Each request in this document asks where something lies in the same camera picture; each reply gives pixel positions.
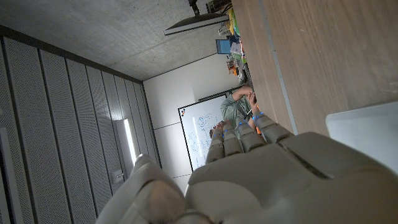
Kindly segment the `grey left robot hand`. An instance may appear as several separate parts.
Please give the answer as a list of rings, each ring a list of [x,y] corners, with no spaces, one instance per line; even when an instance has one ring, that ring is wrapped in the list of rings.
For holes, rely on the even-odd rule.
[[[396,223],[397,175],[317,133],[294,135],[261,112],[212,132],[180,190],[146,155],[98,223]]]

